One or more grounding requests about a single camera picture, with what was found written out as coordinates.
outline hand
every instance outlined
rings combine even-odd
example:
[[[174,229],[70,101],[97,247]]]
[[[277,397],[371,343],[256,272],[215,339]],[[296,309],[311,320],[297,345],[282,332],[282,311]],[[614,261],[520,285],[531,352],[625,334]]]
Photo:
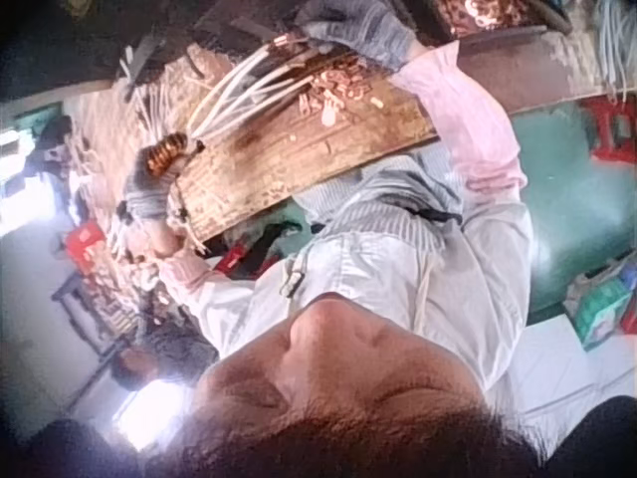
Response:
[[[185,167],[186,156],[175,160],[161,177],[154,177],[148,169],[149,152],[150,148],[145,148],[137,154],[133,171],[124,186],[124,200],[133,218],[165,221],[170,186]]]
[[[379,0],[310,0],[297,24],[313,39],[341,43],[393,71],[407,63],[412,44],[418,43]]]

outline copper wire coil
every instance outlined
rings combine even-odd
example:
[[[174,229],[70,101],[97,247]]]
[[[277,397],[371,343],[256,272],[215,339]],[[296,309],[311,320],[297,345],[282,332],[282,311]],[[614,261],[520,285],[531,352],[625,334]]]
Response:
[[[165,137],[148,152],[148,170],[155,177],[163,175],[179,156],[186,152],[188,136],[176,132]]]

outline hair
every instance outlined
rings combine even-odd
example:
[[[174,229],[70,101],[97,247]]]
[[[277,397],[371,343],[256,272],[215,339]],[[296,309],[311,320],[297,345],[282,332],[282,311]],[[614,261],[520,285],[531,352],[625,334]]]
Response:
[[[121,355],[119,353],[110,361],[110,376],[128,391],[141,390],[147,383],[146,377],[140,371],[128,368]]]
[[[483,410],[411,421],[333,416],[267,433],[186,424],[146,466],[157,478],[527,477],[540,452]]]

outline wire bundle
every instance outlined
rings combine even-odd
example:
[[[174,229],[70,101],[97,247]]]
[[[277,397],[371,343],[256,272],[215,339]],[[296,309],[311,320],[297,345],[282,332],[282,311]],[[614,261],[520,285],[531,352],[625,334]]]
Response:
[[[186,127],[188,136],[204,141],[211,140],[308,85],[314,76],[305,76],[300,80],[282,79],[289,76],[292,71],[304,67],[306,61],[316,54],[313,50],[306,50],[292,57],[252,84],[249,80],[251,73],[275,50],[304,41],[293,40],[287,35],[279,37],[237,65],[197,106]],[[210,105],[212,107],[200,120],[204,110]]]
[[[637,3],[598,0],[599,63],[613,98],[628,95],[628,77],[637,76]]]

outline work glove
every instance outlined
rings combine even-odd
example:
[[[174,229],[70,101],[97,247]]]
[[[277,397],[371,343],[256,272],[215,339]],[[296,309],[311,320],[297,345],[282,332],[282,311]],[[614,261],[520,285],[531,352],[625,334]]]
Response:
[[[310,0],[296,22],[310,38],[341,43],[394,72],[407,63],[416,38],[379,0]]]
[[[142,149],[135,159],[132,173],[124,185],[127,211],[138,220],[166,220],[170,186],[186,165],[186,156],[176,159],[161,176],[154,177],[148,169],[150,148]]]

